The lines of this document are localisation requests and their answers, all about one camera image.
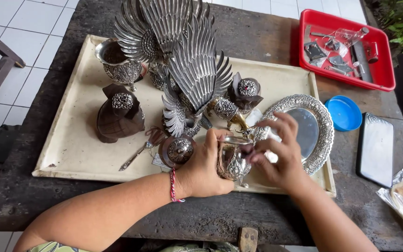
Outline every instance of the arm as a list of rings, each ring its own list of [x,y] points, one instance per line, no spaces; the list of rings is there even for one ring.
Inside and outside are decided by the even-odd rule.
[[[350,220],[323,189],[311,180],[301,163],[301,150],[296,142],[298,124],[288,114],[274,113],[276,121],[262,121],[257,126],[270,126],[278,131],[282,142],[267,139],[256,143],[258,154],[251,162],[275,185],[283,188],[299,206],[319,251],[376,252],[377,248]],[[264,156],[270,150],[278,155],[271,164]]]
[[[206,141],[176,171],[176,198],[208,197],[231,192],[234,183],[216,173],[217,139],[229,134],[210,129]],[[102,251],[155,209],[170,203],[170,176],[160,173],[89,192],[48,209],[19,238],[14,252],[56,241],[67,246]]]

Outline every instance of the wooden table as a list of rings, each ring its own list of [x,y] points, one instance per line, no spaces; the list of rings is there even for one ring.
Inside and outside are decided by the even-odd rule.
[[[87,34],[112,37],[119,0],[80,0],[51,71],[34,99],[0,174],[0,231],[22,231],[44,210],[73,196],[111,186],[107,182],[34,178],[40,151]],[[235,58],[298,65],[299,21],[211,5],[217,49]],[[317,76],[320,100],[346,95],[362,112],[395,126],[394,172],[403,168],[403,118],[394,93],[368,91]],[[356,176],[359,131],[335,132],[330,155],[335,202],[381,250],[403,251],[403,221],[377,195],[378,186]],[[299,209],[288,196],[232,192],[171,203],[138,221],[124,236],[236,241],[238,228],[259,230],[259,243],[313,246]]]

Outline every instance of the red plastic tray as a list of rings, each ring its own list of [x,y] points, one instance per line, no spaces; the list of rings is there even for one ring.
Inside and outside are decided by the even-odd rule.
[[[328,60],[325,61],[321,68],[310,65],[304,59],[304,33],[307,25],[311,25],[311,32],[320,32],[323,34],[331,34],[339,28],[344,28],[352,31],[358,31],[362,27],[366,26],[357,22],[346,20],[341,17],[336,17],[323,12],[318,12],[311,9],[306,9],[301,13],[301,19],[299,21],[299,64],[302,68],[309,69],[319,75],[323,75],[332,79],[343,81],[347,84],[351,84],[357,87],[366,89],[376,89],[389,92],[396,87],[395,75],[393,70],[393,64],[391,62],[391,53],[389,52],[388,37],[381,30],[372,26],[366,26],[369,29],[369,33],[362,38],[362,41],[377,42],[379,60],[376,63],[369,64],[369,69],[372,75],[372,81],[374,83],[368,83],[360,80],[356,77],[348,77],[332,71],[324,69],[326,66],[331,66]],[[324,40],[318,36],[310,35],[311,41],[317,40],[319,46],[324,46]],[[335,52],[331,52],[330,56],[337,55]],[[351,60],[350,52],[344,57],[345,61]]]

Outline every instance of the blue lid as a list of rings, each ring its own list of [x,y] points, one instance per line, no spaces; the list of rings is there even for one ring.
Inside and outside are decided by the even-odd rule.
[[[334,123],[339,131],[355,130],[362,124],[362,113],[351,99],[343,95],[332,97],[325,103]]]

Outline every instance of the red and white bracelet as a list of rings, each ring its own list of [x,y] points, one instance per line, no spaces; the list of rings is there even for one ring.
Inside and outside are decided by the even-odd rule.
[[[171,198],[173,202],[185,202],[185,199],[176,199],[175,197],[175,168],[172,168],[171,172]]]

